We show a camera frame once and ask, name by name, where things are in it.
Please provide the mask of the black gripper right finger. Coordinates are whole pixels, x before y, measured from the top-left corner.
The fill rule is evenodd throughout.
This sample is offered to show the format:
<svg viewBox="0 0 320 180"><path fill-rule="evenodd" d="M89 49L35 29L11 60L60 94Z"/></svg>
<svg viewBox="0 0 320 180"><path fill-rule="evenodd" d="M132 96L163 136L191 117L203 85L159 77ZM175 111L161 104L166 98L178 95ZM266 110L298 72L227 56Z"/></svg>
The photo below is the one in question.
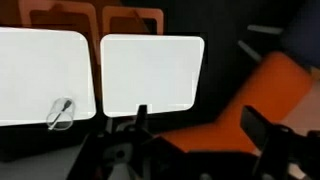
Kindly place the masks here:
<svg viewBox="0 0 320 180"><path fill-rule="evenodd" d="M254 107L243 107L240 127L261 152L271 154L277 151L279 128L269 122Z"/></svg>

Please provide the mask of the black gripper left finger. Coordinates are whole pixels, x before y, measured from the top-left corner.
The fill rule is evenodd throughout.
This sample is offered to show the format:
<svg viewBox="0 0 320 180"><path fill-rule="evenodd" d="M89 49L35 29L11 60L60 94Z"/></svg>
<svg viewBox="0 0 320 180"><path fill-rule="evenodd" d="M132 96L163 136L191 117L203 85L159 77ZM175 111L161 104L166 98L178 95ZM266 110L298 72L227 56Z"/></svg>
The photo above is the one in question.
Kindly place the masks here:
<svg viewBox="0 0 320 180"><path fill-rule="evenodd" d="M135 128L136 129L146 129L148 119L148 109L146 105L140 105L137 111Z"/></svg>

